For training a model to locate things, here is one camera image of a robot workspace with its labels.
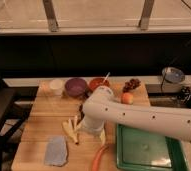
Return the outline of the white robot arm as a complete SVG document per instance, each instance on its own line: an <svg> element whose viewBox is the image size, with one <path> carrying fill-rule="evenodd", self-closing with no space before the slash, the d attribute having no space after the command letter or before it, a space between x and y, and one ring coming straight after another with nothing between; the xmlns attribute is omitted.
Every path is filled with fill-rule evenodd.
<svg viewBox="0 0 191 171"><path fill-rule="evenodd" d="M100 133L105 121L190 142L191 109L121 104L106 86L98 87L82 104L83 127Z"/></svg>

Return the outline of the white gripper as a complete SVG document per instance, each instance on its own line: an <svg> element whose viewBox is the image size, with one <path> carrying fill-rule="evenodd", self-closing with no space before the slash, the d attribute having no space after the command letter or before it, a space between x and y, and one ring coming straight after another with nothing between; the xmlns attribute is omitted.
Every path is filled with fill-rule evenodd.
<svg viewBox="0 0 191 171"><path fill-rule="evenodd" d="M100 140L101 145L105 145L106 143L106 134L104 128L104 122L87 122L86 120L82 120L78 124L78 129L85 131L89 134L99 135L100 133Z"/></svg>

